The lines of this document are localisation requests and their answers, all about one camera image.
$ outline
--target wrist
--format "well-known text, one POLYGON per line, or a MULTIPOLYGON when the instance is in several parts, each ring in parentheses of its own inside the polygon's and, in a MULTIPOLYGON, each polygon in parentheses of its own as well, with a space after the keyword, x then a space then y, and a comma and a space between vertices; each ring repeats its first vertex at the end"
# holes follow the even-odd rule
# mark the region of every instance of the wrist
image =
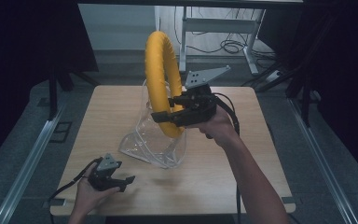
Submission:
POLYGON ((71 213, 71 216, 69 217, 69 224, 83 223, 84 220, 86 219, 86 215, 87 214, 80 212, 74 208, 74 210, 71 213))
POLYGON ((229 127, 225 130, 221 130, 221 133, 214 140, 216 144, 222 147, 224 150, 226 148, 230 148, 233 143, 235 143, 236 139, 240 138, 238 134, 232 127, 229 127))

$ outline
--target metal frame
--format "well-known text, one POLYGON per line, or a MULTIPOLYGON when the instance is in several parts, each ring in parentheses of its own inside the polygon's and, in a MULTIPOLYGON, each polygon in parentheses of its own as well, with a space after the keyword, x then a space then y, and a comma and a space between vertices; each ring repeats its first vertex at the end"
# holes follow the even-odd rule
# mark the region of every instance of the metal frame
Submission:
POLYGON ((341 213, 345 223, 352 224, 358 223, 358 219, 354 214, 354 211, 351 207, 351 203, 344 192, 344 189, 339 185, 333 171, 331 170, 327 159, 324 156, 319 144, 312 133, 312 130, 301 118, 301 111, 298 104, 293 99, 288 99, 288 103, 296 116, 296 121, 298 126, 301 129, 309 147, 310 151, 315 159, 319 169, 324 177, 324 181, 327 187, 330 190, 331 195, 333 196, 334 201, 336 201, 339 212, 341 213))
POLYGON ((64 92, 58 103, 58 110, 55 114, 55 117, 46 121, 46 124, 37 137, 30 154, 28 155, 25 163, 22 165, 16 180, 11 186, 6 198, 2 202, 0 207, 0 224, 8 223, 10 221, 22 194, 34 173, 34 169, 36 168, 40 158, 43 155, 43 152, 45 151, 48 140, 50 139, 58 121, 60 120, 62 111, 65 109, 67 104, 67 98, 68 93, 64 92))
POLYGON ((188 18, 186 7, 183 7, 182 18, 182 43, 179 53, 179 71, 184 73, 186 71, 186 32, 212 32, 212 33, 234 33, 234 34, 249 34, 249 44, 243 49, 246 61, 253 76, 258 75, 255 60, 252 55, 252 48, 257 37, 258 29, 260 28, 261 20, 265 9, 259 10, 259 14, 254 21, 250 20, 229 20, 229 19, 199 19, 188 18))

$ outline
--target black cable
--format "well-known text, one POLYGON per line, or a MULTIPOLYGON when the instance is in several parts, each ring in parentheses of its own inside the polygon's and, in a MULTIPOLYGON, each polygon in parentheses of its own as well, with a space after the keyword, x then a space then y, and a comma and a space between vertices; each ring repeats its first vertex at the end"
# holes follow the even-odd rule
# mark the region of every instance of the black cable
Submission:
POLYGON ((239 224, 241 224, 241 192, 240 192, 240 188, 238 188, 238 185, 236 190, 236 198, 237 198, 237 221, 239 224))
POLYGON ((275 54, 275 52, 264 52, 264 51, 258 51, 258 50, 255 50, 255 49, 252 49, 252 52, 253 53, 259 53, 259 54, 275 54))
POLYGON ((222 47, 222 49, 224 49, 227 53, 236 54, 240 51, 243 51, 245 45, 243 45, 240 41, 236 40, 224 40, 220 43, 220 47, 222 47))
POLYGON ((242 19, 243 19, 244 15, 245 15, 245 12, 246 12, 246 8, 244 8, 244 9, 243 9, 243 12, 242 12, 242 19))
POLYGON ((212 94, 213 94, 213 95, 221 95, 221 96, 225 97, 225 98, 229 101, 229 103, 231 104, 231 109, 232 109, 232 111, 233 111, 233 112, 234 112, 234 114, 235 114, 235 107, 234 107, 234 104, 232 103, 231 99, 230 99, 230 98, 228 98, 228 96, 226 96, 225 94, 220 93, 220 92, 212 92, 212 94))
POLYGON ((201 14, 201 7, 199 7, 199 14, 200 14, 201 17, 203 18, 203 15, 201 14))
POLYGON ((227 15, 225 16, 225 19, 227 18, 227 16, 232 12, 234 8, 231 8, 231 10, 227 13, 227 15))
POLYGON ((176 40, 181 45, 182 43, 179 41, 178 34, 176 33, 176 7, 173 12, 173 30, 175 31, 176 40))
POLYGON ((225 102, 223 102, 219 97, 216 97, 216 103, 220 105, 226 112, 229 114, 232 120, 232 124, 234 126, 235 132, 240 135, 240 122, 238 121, 237 115, 234 110, 232 110, 225 102))
MULTIPOLYGON (((193 17, 193 7, 190 8, 190 15, 191 17, 193 17)), ((194 33, 194 32, 191 32, 192 35, 205 35, 205 34, 208 34, 208 32, 199 32, 199 33, 194 33)))
MULTIPOLYGON (((47 205, 50 206, 50 202, 52 199, 55 198, 55 196, 57 196, 59 193, 63 192, 66 189, 69 189, 70 187, 72 187, 80 178, 84 177, 83 174, 86 173, 86 171, 90 168, 90 166, 96 162, 100 162, 103 158, 99 158, 99 159, 95 159, 92 162, 90 162, 71 182, 69 182, 68 184, 60 187, 59 189, 57 189, 47 200, 47 205)), ((51 214, 50 212, 50 221, 52 224, 54 224, 54 216, 51 214)))
POLYGON ((190 48, 190 49, 194 49, 194 50, 203 52, 203 53, 215 53, 215 52, 219 51, 220 49, 222 49, 222 48, 220 48, 220 49, 214 49, 214 50, 203 50, 203 49, 194 48, 192 46, 187 46, 187 47, 190 48))
POLYGON ((254 14, 255 14, 255 9, 252 11, 251 20, 252 20, 254 14))
POLYGON ((249 37, 249 34, 246 34, 246 39, 243 37, 243 35, 242 34, 236 34, 236 35, 239 35, 241 38, 242 38, 242 40, 243 40, 243 45, 244 46, 247 46, 248 45, 248 37, 249 37))
POLYGON ((270 75, 271 72, 277 70, 281 66, 282 66, 282 64, 280 62, 275 62, 273 65, 268 67, 265 71, 260 73, 257 77, 254 77, 254 78, 251 78, 251 79, 245 81, 244 83, 241 84, 241 86, 244 87, 244 86, 248 85, 249 83, 251 83, 251 87, 255 88, 258 85, 258 83, 260 83, 262 81, 262 79, 261 79, 262 77, 270 75))

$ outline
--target wall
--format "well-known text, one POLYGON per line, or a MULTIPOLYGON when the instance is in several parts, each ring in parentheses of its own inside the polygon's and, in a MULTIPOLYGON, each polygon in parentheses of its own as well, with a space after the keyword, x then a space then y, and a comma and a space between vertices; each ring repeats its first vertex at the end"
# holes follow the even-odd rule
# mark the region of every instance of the wall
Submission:
POLYGON ((158 9, 153 6, 79 4, 94 50, 145 49, 156 29, 158 9))

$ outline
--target right hand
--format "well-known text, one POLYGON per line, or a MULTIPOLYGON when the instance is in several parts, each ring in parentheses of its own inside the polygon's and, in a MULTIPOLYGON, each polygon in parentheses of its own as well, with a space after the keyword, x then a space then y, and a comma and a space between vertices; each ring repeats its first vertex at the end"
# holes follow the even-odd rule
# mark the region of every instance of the right hand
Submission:
POLYGON ((201 133, 210 135, 220 147, 227 144, 231 136, 237 135, 227 112, 219 105, 216 108, 216 114, 211 119, 206 122, 188 125, 186 128, 200 129, 201 133))

